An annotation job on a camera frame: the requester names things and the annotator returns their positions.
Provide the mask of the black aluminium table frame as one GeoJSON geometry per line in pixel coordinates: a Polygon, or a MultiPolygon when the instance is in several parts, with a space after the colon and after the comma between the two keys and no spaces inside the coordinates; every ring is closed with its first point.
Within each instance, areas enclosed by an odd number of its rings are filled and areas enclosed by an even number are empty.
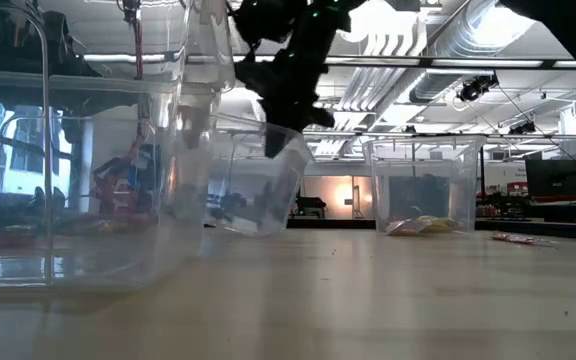
{"type": "MultiPolygon", "coordinates": [[[[318,219],[289,219],[288,229],[352,229],[375,230],[374,220],[318,220],[318,219]]],[[[519,222],[499,220],[476,220],[477,231],[502,231],[528,235],[576,239],[576,223],[548,223],[548,222],[519,222]]]]}

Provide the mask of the black wall monitor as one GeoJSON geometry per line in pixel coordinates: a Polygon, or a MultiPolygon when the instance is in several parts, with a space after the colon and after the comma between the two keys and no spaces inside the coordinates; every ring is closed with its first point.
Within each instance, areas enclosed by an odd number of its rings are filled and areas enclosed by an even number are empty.
{"type": "Polygon", "coordinates": [[[576,200],[576,160],[526,160],[528,194],[535,200],[576,200]]]}

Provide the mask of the black ceiling spotlight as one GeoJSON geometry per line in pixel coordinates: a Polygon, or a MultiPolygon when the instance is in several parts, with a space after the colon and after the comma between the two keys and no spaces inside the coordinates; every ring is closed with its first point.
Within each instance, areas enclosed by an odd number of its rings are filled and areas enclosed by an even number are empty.
{"type": "Polygon", "coordinates": [[[496,74],[476,76],[462,83],[462,88],[457,92],[457,98],[462,102],[475,101],[498,85],[499,80],[496,74]]]}
{"type": "Polygon", "coordinates": [[[526,120],[512,125],[509,128],[509,135],[524,135],[536,132],[536,125],[533,121],[526,120]]]}

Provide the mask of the clear plastic bin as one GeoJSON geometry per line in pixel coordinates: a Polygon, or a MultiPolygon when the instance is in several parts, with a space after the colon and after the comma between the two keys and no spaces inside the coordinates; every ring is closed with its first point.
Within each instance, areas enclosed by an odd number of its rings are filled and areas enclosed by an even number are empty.
{"type": "Polygon", "coordinates": [[[312,160],[303,135],[285,128],[290,141],[270,159],[264,153],[267,123],[221,113],[213,118],[204,223],[252,236],[282,231],[312,160]]]}
{"type": "Polygon", "coordinates": [[[51,175],[39,204],[0,207],[0,230],[34,234],[33,247],[0,249],[0,287],[130,289],[193,253],[208,190],[212,112],[234,84],[224,0],[142,0],[144,77],[135,80],[133,33],[115,0],[39,0],[67,17],[74,50],[97,77],[0,71],[0,103],[43,109],[45,165],[50,110],[80,121],[81,167],[68,207],[52,201],[51,175]],[[93,171],[127,154],[137,103],[148,101],[147,139],[129,181],[140,187],[139,222],[99,216],[93,171]]]}
{"type": "Polygon", "coordinates": [[[376,230],[423,215],[450,217],[475,228],[478,155],[486,138],[443,135],[371,140],[363,145],[370,167],[376,230]]]}

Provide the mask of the large paned window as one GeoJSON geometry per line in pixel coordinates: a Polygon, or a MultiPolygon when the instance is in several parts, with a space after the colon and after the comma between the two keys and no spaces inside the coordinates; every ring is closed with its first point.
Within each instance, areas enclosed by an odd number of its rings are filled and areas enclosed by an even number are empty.
{"type": "Polygon", "coordinates": [[[0,103],[0,207],[39,204],[46,189],[46,174],[51,175],[53,204],[72,204],[84,126],[57,109],[50,110],[50,120],[51,160],[46,166],[43,109],[0,103]]]}

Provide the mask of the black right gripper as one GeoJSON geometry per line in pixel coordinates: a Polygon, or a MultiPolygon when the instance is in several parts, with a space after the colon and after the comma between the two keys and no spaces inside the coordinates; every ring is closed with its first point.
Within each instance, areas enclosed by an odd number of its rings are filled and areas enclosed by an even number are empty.
{"type": "Polygon", "coordinates": [[[265,127],[267,158],[275,158],[290,141],[285,128],[303,131],[310,125],[334,126],[333,115],[314,106],[319,100],[317,84],[327,72],[327,65],[298,60],[287,52],[279,52],[272,61],[257,62],[253,56],[246,56],[235,64],[236,78],[260,97],[266,121],[271,123],[265,127]]]}

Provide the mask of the silver ceiling air duct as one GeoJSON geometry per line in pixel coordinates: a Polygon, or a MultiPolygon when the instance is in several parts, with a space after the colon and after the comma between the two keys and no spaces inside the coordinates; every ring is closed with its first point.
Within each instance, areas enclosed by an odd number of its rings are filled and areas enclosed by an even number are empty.
{"type": "MultiPolygon", "coordinates": [[[[503,6],[500,0],[470,0],[430,45],[430,57],[494,57],[522,37],[535,23],[503,6]]],[[[437,99],[464,74],[432,73],[419,76],[409,91],[412,102],[437,99]]]]}

